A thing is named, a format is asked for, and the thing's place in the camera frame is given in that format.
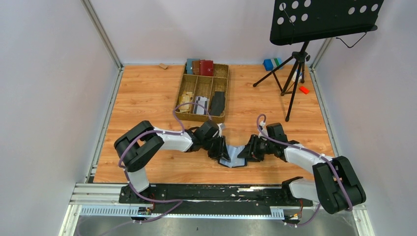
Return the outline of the black card holder with sleeves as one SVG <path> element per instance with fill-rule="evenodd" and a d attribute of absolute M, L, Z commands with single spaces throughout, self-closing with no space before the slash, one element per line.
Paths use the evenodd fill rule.
<path fill-rule="evenodd" d="M 230 160 L 225 160 L 221 158 L 217 163 L 221 166 L 228 168 L 239 168 L 246 167 L 247 160 L 244 158 L 238 158 L 238 155 L 244 150 L 245 146 L 232 146 L 226 145 L 227 154 Z"/>

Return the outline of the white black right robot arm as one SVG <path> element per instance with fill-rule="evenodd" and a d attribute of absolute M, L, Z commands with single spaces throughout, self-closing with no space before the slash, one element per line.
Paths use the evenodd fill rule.
<path fill-rule="evenodd" d="M 295 177 L 282 183 L 290 198 L 317 202 L 329 214 L 352 210 L 366 201 L 366 193 L 347 157 L 318 154 L 297 141 L 289 141 L 280 123 L 262 124 L 259 131 L 251 135 L 237 157 L 260 162 L 270 154 L 311 173 L 313 180 Z"/>

